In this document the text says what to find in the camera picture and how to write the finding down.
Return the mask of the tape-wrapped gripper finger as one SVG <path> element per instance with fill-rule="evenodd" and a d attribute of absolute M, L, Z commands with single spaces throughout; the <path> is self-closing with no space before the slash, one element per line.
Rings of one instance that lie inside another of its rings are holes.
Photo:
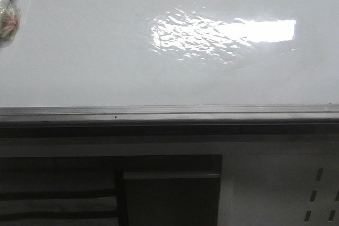
<path fill-rule="evenodd" d="M 21 10 L 11 2 L 1 4 L 1 48 L 10 45 L 19 29 Z"/>

